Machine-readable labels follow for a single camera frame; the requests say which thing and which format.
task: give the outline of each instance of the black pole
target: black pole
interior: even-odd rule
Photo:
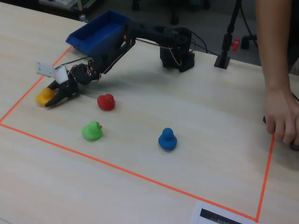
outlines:
[[[230,60],[230,57],[228,56],[228,51],[230,49],[230,46],[232,45],[232,40],[233,40],[232,33],[235,29],[235,21],[239,13],[241,3],[242,0],[236,0],[232,18],[230,20],[230,24],[227,29],[227,33],[224,35],[223,38],[222,52],[221,55],[217,56],[216,62],[214,64],[215,67],[222,68],[222,69],[226,69],[228,67],[228,63]]]

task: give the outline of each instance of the red object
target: red object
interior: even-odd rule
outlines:
[[[237,39],[232,43],[232,46],[233,46],[233,50],[234,50],[234,51],[237,51],[238,46],[239,46],[239,43],[240,43],[240,39],[239,39],[239,38],[237,38]]]
[[[115,107],[115,100],[111,94],[101,95],[98,97],[98,105],[104,111],[113,110]]]

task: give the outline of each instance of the blue tray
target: blue tray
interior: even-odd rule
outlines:
[[[88,56],[105,53],[130,18],[109,10],[71,33],[66,42]]]

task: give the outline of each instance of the finger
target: finger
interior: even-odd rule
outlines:
[[[295,136],[296,136],[295,121],[292,119],[287,119],[285,121],[285,134],[284,134],[283,142],[289,144],[291,141],[294,140]]]
[[[45,107],[53,106],[53,105],[57,104],[58,102],[60,102],[65,97],[66,97],[66,95],[63,92],[59,91],[58,93],[56,93],[56,95],[51,100],[49,100],[46,103]]]
[[[285,121],[284,120],[277,120],[275,122],[275,139],[282,141],[285,134]]]
[[[296,137],[294,140],[294,145],[299,146],[299,118],[296,119],[295,126],[296,126]]]
[[[58,89],[58,87],[59,87],[59,84],[55,80],[48,86],[48,88],[50,88],[52,90]]]
[[[274,134],[275,132],[275,120],[268,117],[266,118],[266,126],[267,126],[267,132],[269,134]]]

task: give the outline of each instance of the orange boundary tape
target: orange boundary tape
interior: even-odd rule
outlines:
[[[261,192],[260,201],[258,203],[258,208],[257,208],[257,213],[256,213],[256,223],[258,223],[258,221],[260,219],[260,214],[261,214],[261,209],[262,209],[262,204],[263,204],[263,197],[264,197],[265,190],[266,190],[266,184],[267,184],[268,174],[269,174],[269,169],[270,169],[270,164],[271,164],[271,157],[272,157],[273,148],[274,148],[274,141],[275,141],[275,136],[273,134],[272,135],[272,140],[271,140],[271,145],[270,145],[270,151],[269,151],[267,166],[266,166],[265,177],[263,179],[262,192]]]
[[[53,67],[57,65],[57,63],[72,49],[72,46],[70,46],[53,64]],[[12,108],[0,119],[0,123],[11,113],[11,111],[14,110],[14,108],[33,90],[34,87],[44,78],[44,76],[41,76],[36,83],[33,84],[33,86],[13,105]]]
[[[53,66],[57,65],[57,63],[72,49],[72,46],[70,46],[57,60],[56,62],[53,64]],[[81,155],[83,157],[86,157],[88,159],[91,159],[91,160],[94,160],[94,161],[97,161],[97,162],[100,162],[100,163],[103,163],[107,166],[110,166],[110,167],[113,167],[113,168],[116,168],[118,170],[121,170],[123,172],[126,172],[128,174],[131,174],[131,175],[134,175],[134,176],[137,176],[139,178],[142,178],[144,180],[147,180],[149,182],[152,182],[152,183],[155,183],[157,185],[160,185],[162,187],[165,187],[165,188],[168,188],[168,189],[171,189],[173,191],[176,191],[178,193],[181,193],[181,194],[184,194],[186,196],[189,196],[189,197],[192,197],[192,198],[195,198],[197,200],[200,200],[200,201],[203,201],[203,202],[206,202],[206,203],[209,203],[209,204],[212,204],[216,207],[219,207],[219,208],[222,208],[224,210],[227,210],[227,211],[230,211],[230,212],[233,212],[237,215],[240,215],[242,217],[245,217],[245,218],[248,218],[250,220],[253,220],[255,221],[256,223],[259,222],[259,217],[260,217],[260,213],[261,213],[261,209],[262,209],[262,204],[263,204],[263,198],[264,198],[264,193],[265,193],[265,189],[266,189],[266,183],[267,183],[267,179],[268,179],[268,174],[269,174],[269,169],[270,169],[270,163],[271,163],[271,157],[272,157],[272,152],[273,152],[273,147],[274,147],[274,135],[272,136],[272,140],[271,140],[271,146],[270,146],[270,151],[269,151],[269,156],[268,156],[268,161],[267,161],[267,166],[266,166],[266,171],[265,171],[265,176],[264,176],[264,180],[263,180],[263,186],[262,186],[262,191],[261,191],[261,195],[260,195],[260,200],[259,200],[259,204],[258,204],[258,208],[257,208],[257,213],[256,213],[256,217],[251,217],[249,215],[246,215],[242,212],[239,212],[239,211],[236,211],[236,210],[233,210],[231,208],[228,208],[226,206],[223,206],[221,204],[218,204],[218,203],[215,203],[215,202],[212,202],[212,201],[209,201],[207,199],[204,199],[204,198],[201,198],[201,197],[198,197],[196,195],[193,195],[193,194],[190,194],[188,192],[185,192],[183,190],[180,190],[180,189],[177,189],[177,188],[174,188],[172,186],[169,186],[167,184],[164,184],[164,183],[161,183],[161,182],[158,182],[158,181],[155,181],[153,179],[150,179],[148,177],[145,177],[141,174],[138,174],[138,173],[135,173],[133,171],[130,171],[130,170],[127,170],[125,168],[122,168],[122,167],[119,167],[117,165],[114,165],[112,163],[109,163],[109,162],[106,162],[104,160],[100,160],[98,158],[95,158],[93,156],[90,156],[90,155],[87,155],[87,154],[84,154],[84,153],[81,153],[79,151],[76,151],[76,150],[73,150],[71,148],[68,148],[68,147],[65,147],[65,146],[61,146],[57,143],[54,143],[54,142],[51,142],[51,141],[48,141],[46,139],[43,139],[43,138],[40,138],[38,136],[35,136],[35,135],[32,135],[32,134],[29,134],[27,132],[24,132],[24,131],[21,131],[19,129],[16,129],[14,127],[10,127],[10,126],[7,126],[7,125],[4,125],[2,124],[2,121],[13,111],[13,109],[16,108],[16,106],[33,90],[34,87],[36,87],[36,85],[42,80],[44,76],[41,76],[35,83],[34,85],[14,104],[14,106],[0,119],[0,126],[4,127],[4,128],[8,128],[10,130],[13,130],[13,131],[16,131],[18,133],[21,133],[21,134],[24,134],[26,136],[29,136],[31,138],[34,138],[34,139],[37,139],[37,140],[40,140],[40,141],[43,141],[45,143],[48,143],[50,145],[53,145],[53,146],[56,146],[56,147],[59,147],[61,149],[64,149],[66,151],[69,151],[69,152],[72,152],[72,153],[75,153],[75,154],[78,154],[78,155]]]

